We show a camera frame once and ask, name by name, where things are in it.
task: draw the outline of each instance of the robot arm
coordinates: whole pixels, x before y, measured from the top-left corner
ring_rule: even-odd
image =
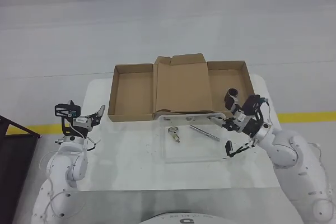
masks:
[[[59,150],[46,167],[46,181],[42,184],[32,211],[31,223],[61,223],[70,218],[85,205],[75,194],[76,181],[85,177],[88,159],[88,132],[100,124],[105,105],[89,116],[80,116],[81,108],[72,101],[55,106],[55,115],[61,117],[64,138],[56,141]]]
[[[325,169],[308,142],[296,132],[280,130],[263,121],[260,107],[264,102],[268,104],[267,99],[249,96],[240,107],[236,95],[237,90],[229,89],[225,97],[231,118],[210,120],[228,131],[247,134],[253,144],[246,144],[245,149],[257,144],[267,152],[282,190],[304,223],[336,223],[336,206]],[[231,152],[231,144],[226,145],[230,157],[245,149]]]

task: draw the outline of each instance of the brown cardboard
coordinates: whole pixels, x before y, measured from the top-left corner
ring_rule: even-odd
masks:
[[[153,64],[115,67],[108,117],[113,122],[153,119]]]
[[[207,63],[202,54],[159,58],[156,111],[212,111]]]
[[[213,110],[231,116],[224,102],[228,89],[238,90],[237,98],[240,105],[243,105],[249,95],[254,94],[246,63],[244,61],[208,62],[207,65]]]
[[[236,88],[243,104],[254,94],[244,61],[206,62],[202,54],[159,56],[154,64],[115,66],[108,116],[113,122],[153,120],[162,114],[222,112]]]

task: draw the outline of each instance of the yellow stripe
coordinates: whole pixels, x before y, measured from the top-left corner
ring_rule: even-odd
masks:
[[[61,124],[44,124],[44,125],[30,125],[26,126],[30,130],[39,133],[39,134],[62,134]],[[26,133],[21,129],[18,129],[14,126],[10,126],[7,129],[6,134],[23,134]]]
[[[336,111],[278,114],[280,123],[336,122]]]
[[[278,114],[278,119],[280,123],[336,122],[336,111]],[[31,125],[27,128],[39,134],[62,134],[60,124]],[[22,133],[25,132],[13,126],[7,131],[7,134]]]

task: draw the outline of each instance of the metal tool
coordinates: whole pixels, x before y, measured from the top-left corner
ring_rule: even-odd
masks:
[[[179,128],[176,126],[168,128],[168,133],[173,137],[173,139],[177,142],[180,143],[179,136],[177,135],[179,131]]]
[[[213,140],[215,140],[217,142],[220,142],[220,138],[218,138],[218,137],[216,137],[216,136],[214,136],[212,134],[209,134],[208,132],[205,132],[205,131],[201,130],[200,128],[197,128],[197,127],[195,127],[193,125],[191,125],[190,127],[191,127],[191,129],[196,130],[197,132],[199,132],[201,134],[204,134],[205,136],[207,136],[207,137],[209,137],[209,138],[211,138],[211,139],[213,139]]]

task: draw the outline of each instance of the white table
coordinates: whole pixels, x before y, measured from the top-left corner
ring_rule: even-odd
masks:
[[[270,99],[265,81],[251,75],[256,94]],[[93,151],[87,153],[88,169],[78,182],[80,190],[175,190],[266,188],[279,186],[272,163],[260,147],[247,150],[220,162],[166,164],[160,150],[153,144],[155,122],[113,123],[107,116],[112,79],[93,80],[88,85],[82,113],[92,114],[102,104],[106,112],[101,124],[89,133],[94,141],[101,139]],[[271,119],[279,127],[272,102]],[[264,119],[268,107],[262,106]],[[228,132],[224,135],[237,145],[248,141],[244,134]]]

